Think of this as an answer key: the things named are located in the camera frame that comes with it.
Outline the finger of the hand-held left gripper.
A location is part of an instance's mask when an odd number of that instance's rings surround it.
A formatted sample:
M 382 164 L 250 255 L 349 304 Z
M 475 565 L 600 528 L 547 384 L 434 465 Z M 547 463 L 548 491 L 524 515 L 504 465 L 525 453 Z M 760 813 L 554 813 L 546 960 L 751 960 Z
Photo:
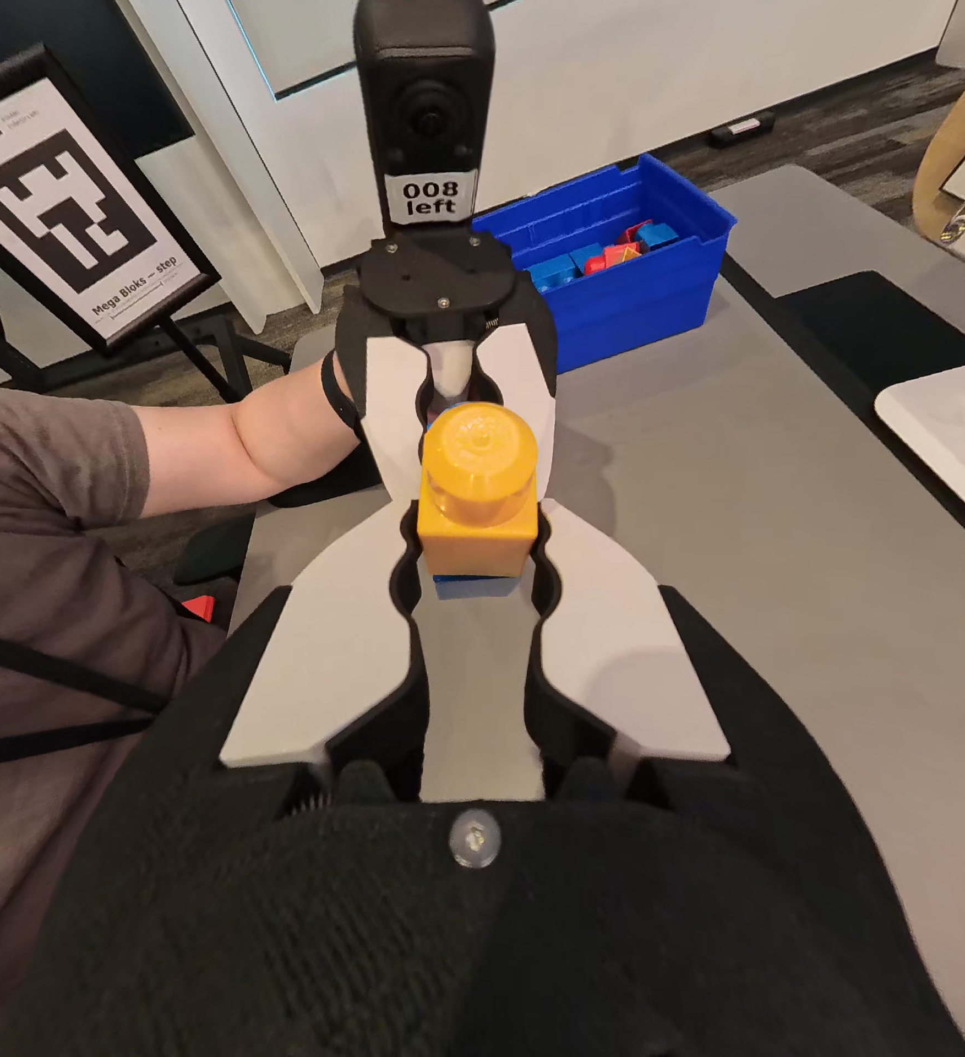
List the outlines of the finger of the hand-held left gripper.
M 537 444 L 537 497 L 543 501 L 552 471 L 556 398 L 530 337 L 528 324 L 498 324 L 475 350 L 481 373 L 499 391 L 502 406 L 528 425 Z
M 430 361 L 422 349 L 394 336 L 370 336 L 365 349 L 363 431 L 390 499 L 411 503 L 422 480 L 420 397 L 430 382 Z

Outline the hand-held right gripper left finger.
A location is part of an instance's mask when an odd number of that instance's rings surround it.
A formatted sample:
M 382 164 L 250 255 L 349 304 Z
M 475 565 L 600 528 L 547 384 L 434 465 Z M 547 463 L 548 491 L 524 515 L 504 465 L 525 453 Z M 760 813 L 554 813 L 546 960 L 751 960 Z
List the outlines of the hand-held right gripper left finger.
M 304 766 L 333 787 L 351 763 L 381 766 L 398 800 L 421 795 L 430 689 L 417 501 L 389 502 L 326 548 L 290 588 L 219 760 Z

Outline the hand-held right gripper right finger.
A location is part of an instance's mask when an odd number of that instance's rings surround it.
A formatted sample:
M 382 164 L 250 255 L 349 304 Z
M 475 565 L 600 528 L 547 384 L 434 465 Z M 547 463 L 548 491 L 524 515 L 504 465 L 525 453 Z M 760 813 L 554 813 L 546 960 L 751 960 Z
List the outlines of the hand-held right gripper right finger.
M 531 557 L 526 730 L 548 796 L 586 758 L 620 789 L 646 760 L 727 762 L 727 736 L 645 565 L 553 499 L 539 504 Z

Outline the blue plastic bin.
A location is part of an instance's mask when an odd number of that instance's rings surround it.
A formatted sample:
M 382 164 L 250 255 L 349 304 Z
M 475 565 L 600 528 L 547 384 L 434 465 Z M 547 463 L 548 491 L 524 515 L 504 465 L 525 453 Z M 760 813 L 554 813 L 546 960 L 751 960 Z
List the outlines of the blue plastic bin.
M 644 221 L 665 222 L 678 243 L 542 294 L 558 335 L 557 370 L 703 324 L 736 219 L 658 159 L 608 166 L 476 218 L 511 248 L 518 271 L 591 243 L 609 244 Z

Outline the pile of colourful toy blocks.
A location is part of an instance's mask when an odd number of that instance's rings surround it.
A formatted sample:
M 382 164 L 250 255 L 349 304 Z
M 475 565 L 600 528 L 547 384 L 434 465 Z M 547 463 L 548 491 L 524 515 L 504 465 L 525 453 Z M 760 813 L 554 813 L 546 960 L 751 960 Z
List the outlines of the pile of colourful toy blocks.
M 644 221 L 621 231 L 612 243 L 591 243 L 528 265 L 542 294 L 678 243 L 681 236 L 665 222 Z

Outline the yellow one-stud block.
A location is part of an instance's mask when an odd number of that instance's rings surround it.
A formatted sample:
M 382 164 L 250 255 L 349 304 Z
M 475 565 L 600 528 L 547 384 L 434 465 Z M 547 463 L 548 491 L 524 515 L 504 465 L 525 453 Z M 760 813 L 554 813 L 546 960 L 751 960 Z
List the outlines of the yellow one-stud block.
M 527 422 L 461 403 L 424 435 L 417 536 L 434 576 L 519 577 L 537 540 L 539 449 Z

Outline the blue two-stud block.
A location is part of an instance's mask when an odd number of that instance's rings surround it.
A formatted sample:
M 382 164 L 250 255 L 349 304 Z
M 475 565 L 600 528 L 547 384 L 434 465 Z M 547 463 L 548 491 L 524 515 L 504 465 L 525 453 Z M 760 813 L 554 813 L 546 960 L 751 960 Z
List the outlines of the blue two-stud block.
M 520 577 L 480 575 L 435 575 L 439 601 L 464 601 L 478 598 L 506 598 L 520 587 Z

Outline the black wristwatch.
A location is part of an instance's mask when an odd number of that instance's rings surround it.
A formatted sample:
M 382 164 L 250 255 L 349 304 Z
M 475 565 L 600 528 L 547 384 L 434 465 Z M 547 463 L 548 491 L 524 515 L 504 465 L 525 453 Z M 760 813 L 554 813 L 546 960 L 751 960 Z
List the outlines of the black wristwatch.
M 321 389 L 324 392 L 330 407 L 335 414 L 340 418 L 344 425 L 352 430 L 358 442 L 364 442 L 365 434 L 361 427 L 361 418 L 357 411 L 357 405 L 349 395 L 344 392 L 344 388 L 337 378 L 335 371 L 335 351 L 330 350 L 320 361 L 319 372 Z

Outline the black sign easel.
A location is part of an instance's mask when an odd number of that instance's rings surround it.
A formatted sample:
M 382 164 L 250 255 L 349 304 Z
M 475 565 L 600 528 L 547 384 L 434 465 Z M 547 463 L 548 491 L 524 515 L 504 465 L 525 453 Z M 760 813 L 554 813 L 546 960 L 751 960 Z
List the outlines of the black sign easel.
M 290 354 L 237 332 L 229 313 L 209 310 L 183 324 L 174 320 L 154 324 L 117 351 L 88 350 L 42 367 L 10 342 L 0 315 L 0 371 L 8 377 L 6 386 L 16 390 L 50 394 L 174 352 L 184 354 L 226 403 L 252 390 L 246 358 L 267 363 L 283 373 L 291 366 Z

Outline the small black flat device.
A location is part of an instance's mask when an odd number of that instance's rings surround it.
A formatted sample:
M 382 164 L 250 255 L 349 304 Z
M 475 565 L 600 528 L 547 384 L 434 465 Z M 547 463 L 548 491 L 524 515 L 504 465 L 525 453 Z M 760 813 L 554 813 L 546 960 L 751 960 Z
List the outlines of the small black flat device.
M 726 150 L 751 140 L 769 135 L 775 127 L 776 112 L 764 110 L 738 120 L 716 126 L 706 132 L 705 140 L 713 149 Z

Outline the black desk mat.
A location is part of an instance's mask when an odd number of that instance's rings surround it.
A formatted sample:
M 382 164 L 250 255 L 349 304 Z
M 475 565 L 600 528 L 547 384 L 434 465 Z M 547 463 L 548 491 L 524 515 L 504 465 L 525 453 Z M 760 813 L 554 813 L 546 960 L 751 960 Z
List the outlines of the black desk mat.
M 778 304 L 869 403 L 901 383 L 965 367 L 965 334 L 876 271 L 804 288 Z

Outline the large black display panel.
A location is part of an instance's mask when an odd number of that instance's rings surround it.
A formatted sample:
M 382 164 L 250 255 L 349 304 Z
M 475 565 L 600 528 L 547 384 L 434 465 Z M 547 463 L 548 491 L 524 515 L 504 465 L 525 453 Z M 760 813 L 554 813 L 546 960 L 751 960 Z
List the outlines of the large black display panel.
M 37 45 L 132 157 L 194 135 L 115 2 L 0 1 L 0 61 Z

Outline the framed marker code sign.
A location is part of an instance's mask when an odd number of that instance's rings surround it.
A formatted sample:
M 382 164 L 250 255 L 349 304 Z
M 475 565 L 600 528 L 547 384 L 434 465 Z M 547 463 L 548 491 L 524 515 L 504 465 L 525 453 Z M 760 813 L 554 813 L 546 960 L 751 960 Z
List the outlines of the framed marker code sign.
M 103 354 L 220 281 L 40 43 L 0 61 L 0 270 Z

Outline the wooden display board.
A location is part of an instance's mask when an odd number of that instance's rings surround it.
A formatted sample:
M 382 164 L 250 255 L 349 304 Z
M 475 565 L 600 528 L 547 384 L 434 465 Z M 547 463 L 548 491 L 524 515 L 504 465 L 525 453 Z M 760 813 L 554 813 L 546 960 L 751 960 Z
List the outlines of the wooden display board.
M 939 242 L 963 203 L 943 184 L 965 157 L 965 89 L 929 143 L 912 187 L 912 218 L 918 234 Z

